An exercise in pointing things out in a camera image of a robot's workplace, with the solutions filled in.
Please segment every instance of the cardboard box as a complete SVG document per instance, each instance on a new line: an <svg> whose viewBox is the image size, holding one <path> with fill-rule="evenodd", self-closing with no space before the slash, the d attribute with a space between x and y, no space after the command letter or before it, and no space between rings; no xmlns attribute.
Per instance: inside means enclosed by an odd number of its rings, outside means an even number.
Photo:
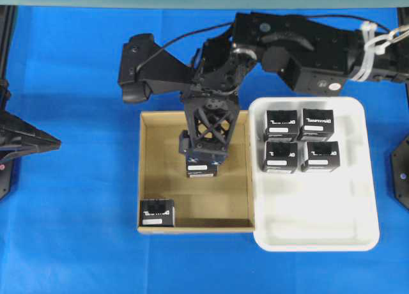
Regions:
<svg viewBox="0 0 409 294"><path fill-rule="evenodd" d="M254 231L249 123L240 111L229 157L211 178L187 178L179 135L184 112L142 112L139 139L139 203L173 199L175 227L138 226L141 233L240 233Z"/></svg>

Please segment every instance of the black metal bracket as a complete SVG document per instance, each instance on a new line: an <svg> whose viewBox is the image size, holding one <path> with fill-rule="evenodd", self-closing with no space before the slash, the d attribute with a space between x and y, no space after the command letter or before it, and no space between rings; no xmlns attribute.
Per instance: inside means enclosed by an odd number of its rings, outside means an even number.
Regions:
<svg viewBox="0 0 409 294"><path fill-rule="evenodd" d="M10 191L14 160L0 164L0 199Z"/></svg>
<svg viewBox="0 0 409 294"><path fill-rule="evenodd" d="M395 197L409 209L409 135L392 153Z"/></svg>

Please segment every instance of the blue table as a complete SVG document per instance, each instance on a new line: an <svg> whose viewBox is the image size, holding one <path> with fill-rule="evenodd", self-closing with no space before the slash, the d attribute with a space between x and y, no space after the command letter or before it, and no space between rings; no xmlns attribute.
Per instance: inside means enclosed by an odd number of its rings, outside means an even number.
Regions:
<svg viewBox="0 0 409 294"><path fill-rule="evenodd" d="M275 11L323 13L328 11ZM332 10L397 26L394 9ZM273 253L252 234L146 236L135 230L138 115L182 110L177 93L125 105L116 84L121 46L137 33L159 43L233 20L234 11L21 7L10 52L8 109L62 140L24 157L0 202L0 293L408 293L409 211L393 198L389 155L409 132L405 87L348 82L367 116L381 237L369 252ZM323 19L355 29L360 22ZM187 62L205 38L169 50ZM293 96L257 67L240 90Z"/></svg>

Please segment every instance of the plastic tray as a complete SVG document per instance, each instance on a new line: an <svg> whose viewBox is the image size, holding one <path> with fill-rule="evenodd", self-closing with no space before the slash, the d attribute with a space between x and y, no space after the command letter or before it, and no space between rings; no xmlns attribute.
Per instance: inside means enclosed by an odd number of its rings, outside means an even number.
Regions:
<svg viewBox="0 0 409 294"><path fill-rule="evenodd" d="M266 110L334 110L341 166L332 173L302 173L302 143L293 174L262 171ZM357 100L260 98L249 107L254 239L266 251L367 251L379 240L365 112Z"/></svg>

